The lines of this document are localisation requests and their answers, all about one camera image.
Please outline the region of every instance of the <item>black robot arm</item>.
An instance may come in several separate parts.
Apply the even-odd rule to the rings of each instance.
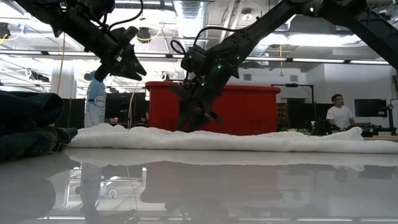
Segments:
[[[15,0],[32,16],[50,24],[58,37],[65,32],[101,59],[95,77],[102,81],[112,75],[142,80],[146,71],[130,44],[138,29],[135,27],[110,30],[100,19],[114,9],[114,0]]]
[[[172,91],[181,97],[178,129],[193,131],[209,119],[220,121],[211,110],[229,78],[239,78],[238,65],[260,40],[294,14],[323,17],[335,25],[351,29],[394,68],[398,68],[398,31],[372,11],[366,0],[284,0],[254,24],[237,30],[222,43],[208,50],[194,45],[185,54],[181,66],[193,72],[195,78],[172,87]]]

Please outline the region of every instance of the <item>white t-shirt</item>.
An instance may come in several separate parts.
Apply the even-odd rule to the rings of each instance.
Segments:
[[[351,124],[349,123],[349,119],[354,118],[353,112],[346,107],[342,106],[341,108],[332,107],[328,110],[328,114],[326,119],[332,119],[335,121],[336,126],[339,128],[347,128]]]

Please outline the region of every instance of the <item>cable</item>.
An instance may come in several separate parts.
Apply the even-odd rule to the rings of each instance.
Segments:
[[[102,21],[102,26],[106,25],[106,21],[108,20],[108,13],[105,13],[104,20]]]
[[[205,28],[203,28],[203,29],[201,29],[201,30],[199,31],[197,37],[195,38],[195,41],[193,42],[193,45],[195,46],[195,45],[197,44],[198,39],[199,39],[199,37],[200,37],[200,35],[201,35],[202,32],[204,32],[204,31],[206,31],[206,30],[210,30],[210,29],[214,29],[214,30],[224,30],[224,31],[228,31],[228,32],[236,32],[236,31],[242,30],[242,29],[244,29],[244,28],[242,28],[242,29],[230,29],[230,28],[225,28],[225,27],[205,27]]]
[[[131,187],[132,187],[132,193],[134,194],[134,201],[136,202],[136,211],[138,212],[138,204],[137,204],[137,196],[136,196],[136,190],[134,188],[134,184],[131,181],[131,176],[130,176],[130,171],[129,171],[129,166],[127,166],[127,174],[129,176],[129,180],[131,183]]]
[[[136,38],[137,38],[137,40],[150,41],[150,40],[156,38],[157,36],[159,36],[160,32],[162,32],[162,29],[163,29],[163,27],[160,27],[159,31],[157,31],[157,34],[155,36],[151,37],[151,38],[148,38],[148,39],[142,39],[142,38],[139,38],[139,37],[136,37]]]
[[[134,101],[134,94],[136,93],[137,87],[138,87],[139,81],[137,82],[137,85],[134,89],[134,91],[131,94],[130,97],[130,104],[129,104],[129,113],[128,113],[128,120],[127,120],[127,128],[131,129],[131,119],[132,119],[132,102]]]
[[[139,1],[141,3],[141,10],[138,12],[138,14],[136,16],[134,16],[131,19],[126,19],[126,20],[123,20],[123,21],[115,22],[114,24],[109,26],[108,30],[111,30],[116,25],[120,25],[120,24],[123,24],[123,23],[126,23],[126,22],[135,21],[139,16],[141,16],[142,12],[144,11],[144,2],[142,2],[142,0],[139,0]]]
[[[4,41],[11,41],[11,40],[16,40],[16,39],[18,39],[23,33],[24,33],[24,26],[21,25],[21,32],[20,32],[16,37],[13,37],[13,38],[11,38],[11,39],[6,39],[7,36],[8,36],[8,34],[6,34],[6,35],[4,35],[4,36],[2,37],[2,39],[0,40],[0,45],[1,45]]]
[[[0,45],[2,44],[2,42],[7,38],[8,34],[5,34],[2,39],[0,40]]]
[[[180,47],[180,49],[181,49],[182,51],[177,50],[177,49],[175,48],[174,44],[177,44],[177,45]],[[185,51],[184,46],[183,46],[179,41],[177,41],[177,40],[172,40],[172,41],[170,41],[170,45],[171,45],[172,49],[173,49],[175,52],[177,52],[178,54],[180,54],[180,55],[185,55],[185,54],[187,54],[187,52]],[[189,72],[187,71],[186,74],[185,74],[184,81],[187,81],[187,80],[188,80],[188,76],[189,76]]]
[[[65,56],[65,39],[66,39],[66,34],[65,34],[65,32],[64,32],[64,33],[63,33],[63,44],[62,44],[62,56],[61,56],[60,76],[58,77],[58,84],[57,84],[57,94],[59,94],[60,85],[61,85],[62,70],[63,70],[63,58],[64,58],[64,56]]]
[[[177,50],[177,49],[175,48],[174,44],[177,44],[177,45],[180,47],[180,49],[181,49],[182,51]],[[177,52],[178,54],[180,54],[180,55],[185,55],[185,54],[187,53],[187,52],[185,51],[184,46],[183,46],[179,41],[177,41],[177,40],[172,40],[172,41],[170,41],[170,45],[171,45],[172,49],[173,49],[175,52]]]

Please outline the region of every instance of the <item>support column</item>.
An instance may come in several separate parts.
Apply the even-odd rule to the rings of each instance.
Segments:
[[[77,91],[77,78],[73,68],[73,61],[63,61],[61,74],[61,61],[54,60],[52,77],[51,77],[51,92],[57,93],[58,81],[61,75],[61,83],[58,95],[63,99],[75,99]]]

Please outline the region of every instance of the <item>white wall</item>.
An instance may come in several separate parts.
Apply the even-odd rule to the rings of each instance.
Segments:
[[[317,103],[331,103],[331,96],[340,93],[345,105],[355,113],[354,99],[386,99],[387,102],[392,99],[390,69],[380,65],[325,64],[309,71],[306,80],[315,85]],[[387,118],[355,118],[355,121],[389,126]]]
[[[268,68],[250,68],[247,70],[239,69],[239,79],[231,77],[227,85],[256,85],[256,86],[269,86],[271,84],[286,84],[292,83],[290,81],[290,75],[298,75],[298,84],[305,84],[305,73],[302,73],[298,68],[284,68],[282,70],[284,76],[280,76],[280,69],[275,68],[269,70]],[[251,81],[244,81],[243,75],[251,74]],[[280,86],[280,93],[277,95],[277,102],[284,102],[286,98],[311,98],[311,90],[307,91],[302,88],[286,88]]]

